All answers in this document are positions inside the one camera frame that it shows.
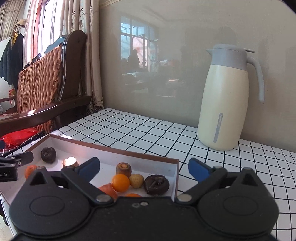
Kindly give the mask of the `brown shallow cardboard box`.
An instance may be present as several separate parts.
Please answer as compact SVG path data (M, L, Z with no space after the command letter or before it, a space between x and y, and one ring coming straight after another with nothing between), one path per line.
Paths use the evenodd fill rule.
M41 159L41 150L45 147L53 147L56 151L57 156L53 164L45 163ZM168 179L170 188L165 194L155 195L156 197L171 197L174 200L177 194L179 167L177 159L112 149L55 135L46 135L25 152L34 154L32 163L37 169L25 179L26 166L18 166L18 180L1 183L2 203L6 202L8 205L13 204L27 210L39 208L64 210L68 207L85 208L95 205L83 194L71 188L62 176L62 162L68 157L75 157L79 165L93 157L99 159L100 171L90 181L96 188L111 183L112 177L116 175L117 164L125 162L130 164L132 174L140 174L144 179L155 174Z

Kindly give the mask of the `red plastic bag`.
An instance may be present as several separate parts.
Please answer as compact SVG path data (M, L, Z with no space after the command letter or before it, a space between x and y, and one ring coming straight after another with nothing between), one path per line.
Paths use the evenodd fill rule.
M6 146L18 146L38 132L39 131L36 128L27 128L24 130L8 133L2 136L1 140L5 142Z

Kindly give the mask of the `large textured orange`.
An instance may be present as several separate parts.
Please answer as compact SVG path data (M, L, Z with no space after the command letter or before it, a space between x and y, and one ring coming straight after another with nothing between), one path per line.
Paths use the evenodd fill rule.
M37 169L36 165L27 166L25 169L25 179L28 179L29 176Z

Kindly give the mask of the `orange tangerine front of box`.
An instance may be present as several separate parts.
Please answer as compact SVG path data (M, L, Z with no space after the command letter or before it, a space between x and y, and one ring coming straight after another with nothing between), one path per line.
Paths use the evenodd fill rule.
M129 193L129 194L126 194L125 197L142 197L142 196L137 193Z

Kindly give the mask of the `black hanging coat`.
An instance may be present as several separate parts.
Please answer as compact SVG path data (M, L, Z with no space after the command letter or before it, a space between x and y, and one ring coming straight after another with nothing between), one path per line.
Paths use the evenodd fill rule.
M23 69L23 35L19 34L13 44L13 38L8 41L1 57L1 78L8 85L18 89L19 73Z

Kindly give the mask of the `small yellowish fruit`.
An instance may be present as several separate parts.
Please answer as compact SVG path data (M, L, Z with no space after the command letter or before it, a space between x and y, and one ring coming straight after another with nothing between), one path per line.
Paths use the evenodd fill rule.
M130 185L133 188L140 188L142 187L143 183L144 183L144 178L142 175L140 174L132 174L129 177L129 181L130 181Z

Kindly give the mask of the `orange tangerine in box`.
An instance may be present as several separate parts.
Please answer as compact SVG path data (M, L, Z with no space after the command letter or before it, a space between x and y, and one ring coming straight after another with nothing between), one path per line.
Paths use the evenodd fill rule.
M111 185L116 192L124 193L130 187L130 180L124 174L116 174L112 177Z

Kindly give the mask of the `cream thermos jug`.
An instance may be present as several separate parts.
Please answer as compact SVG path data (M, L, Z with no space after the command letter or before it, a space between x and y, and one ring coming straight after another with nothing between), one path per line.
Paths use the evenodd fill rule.
M215 150L234 149L244 126L248 99L247 65L256 70L258 100L264 102L264 78L257 60L248 56L249 49L217 44L207 52L212 61L207 74L198 123L198 138Z

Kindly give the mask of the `straw hat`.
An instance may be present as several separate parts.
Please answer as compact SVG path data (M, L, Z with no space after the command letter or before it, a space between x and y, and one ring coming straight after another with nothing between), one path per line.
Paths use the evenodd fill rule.
M20 28L24 28L26 26L26 19L18 20L18 22L16 23L16 26Z

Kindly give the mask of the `orange carrot piece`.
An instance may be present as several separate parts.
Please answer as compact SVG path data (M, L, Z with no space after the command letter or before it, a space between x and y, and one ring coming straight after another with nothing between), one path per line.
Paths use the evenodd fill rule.
M100 186L99 190L101 190L105 194L111 196L114 200L116 200L118 198L118 195L117 195L116 191L114 190L114 188L112 187L111 183L107 183L105 185Z

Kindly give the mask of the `dark mangosteen in box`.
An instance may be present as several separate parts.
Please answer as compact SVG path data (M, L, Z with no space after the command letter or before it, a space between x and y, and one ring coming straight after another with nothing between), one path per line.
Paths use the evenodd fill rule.
M53 164L56 160L56 151L53 147L45 147L41 150L41 159L48 164Z

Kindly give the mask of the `beige patterned curtain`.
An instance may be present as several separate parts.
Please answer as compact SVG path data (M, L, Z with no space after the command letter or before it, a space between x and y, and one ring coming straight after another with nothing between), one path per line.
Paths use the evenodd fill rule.
M23 62L32 61L38 53L44 34L50 37L58 31L64 37L62 63L65 78L74 82L73 87L61 85L61 98L71 94L89 97L91 113L104 108L100 72L99 50L99 1L55 1L56 7L46 16L49 1L27 1L25 7L25 38Z

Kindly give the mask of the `dark mangosteen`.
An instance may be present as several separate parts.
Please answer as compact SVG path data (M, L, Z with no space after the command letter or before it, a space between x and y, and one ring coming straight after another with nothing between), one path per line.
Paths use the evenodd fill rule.
M48 164L53 164L56 160L56 151L53 147L45 147L41 150L41 159Z
M155 174L145 178L143 186L148 195L163 195L170 188L170 183L165 176Z

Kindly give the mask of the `brown carrot stub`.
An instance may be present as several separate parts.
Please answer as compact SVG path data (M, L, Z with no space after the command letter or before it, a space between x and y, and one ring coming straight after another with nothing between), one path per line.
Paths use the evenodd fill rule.
M132 174L132 168L129 163L120 162L116 166L116 174L123 174L126 177L130 177Z

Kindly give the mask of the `tan round food piece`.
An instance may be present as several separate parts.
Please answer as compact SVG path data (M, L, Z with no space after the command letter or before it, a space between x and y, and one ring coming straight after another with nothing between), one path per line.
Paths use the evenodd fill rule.
M75 157L68 157L62 162L63 167L77 167L79 163Z

